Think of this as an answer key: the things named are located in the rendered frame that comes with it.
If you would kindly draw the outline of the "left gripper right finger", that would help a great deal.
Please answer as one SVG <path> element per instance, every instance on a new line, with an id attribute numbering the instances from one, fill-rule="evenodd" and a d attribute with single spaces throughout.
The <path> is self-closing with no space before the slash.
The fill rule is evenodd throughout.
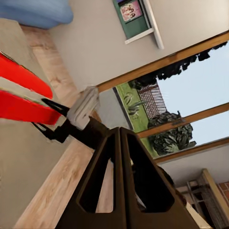
<path id="1" fill-rule="evenodd" d="M 119 129 L 127 229 L 200 229 L 139 136 Z M 138 210 L 133 166 L 149 213 Z"/>

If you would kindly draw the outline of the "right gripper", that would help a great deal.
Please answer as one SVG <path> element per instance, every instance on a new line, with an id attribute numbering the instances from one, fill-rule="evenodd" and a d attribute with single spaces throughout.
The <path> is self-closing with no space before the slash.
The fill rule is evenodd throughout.
<path id="1" fill-rule="evenodd" d="M 70 110 L 69 107 L 49 100 L 47 98 L 43 98 L 42 101 L 55 109 L 57 112 L 67 117 L 67 114 Z M 46 129 L 46 131 L 43 132 L 34 122 L 32 122 L 32 124 L 49 139 L 57 139 L 61 143 L 64 143 L 69 134 L 71 134 L 89 147 L 92 147 L 92 145 L 96 143 L 99 134 L 103 131 L 104 124 L 94 119 L 91 115 L 89 117 L 91 120 L 84 130 L 79 129 L 75 125 L 72 125 L 69 118 L 65 121 L 62 127 L 58 126 L 55 131 L 43 124 L 38 123 Z"/>

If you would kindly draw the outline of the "radio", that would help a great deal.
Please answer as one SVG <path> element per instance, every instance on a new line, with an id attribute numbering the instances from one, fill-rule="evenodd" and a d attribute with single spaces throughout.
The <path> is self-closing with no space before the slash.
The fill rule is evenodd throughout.
<path id="1" fill-rule="evenodd" d="M 62 114 L 43 98 L 52 100 L 49 85 L 0 51 L 0 118 L 52 125 Z"/>

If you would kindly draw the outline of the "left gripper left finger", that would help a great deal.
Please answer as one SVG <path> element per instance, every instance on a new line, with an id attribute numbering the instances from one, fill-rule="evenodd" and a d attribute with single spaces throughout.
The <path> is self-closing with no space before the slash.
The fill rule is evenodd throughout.
<path id="1" fill-rule="evenodd" d="M 113 211 L 96 213 L 107 163 L 112 157 Z M 119 127 L 104 133 L 55 229 L 127 229 Z"/>

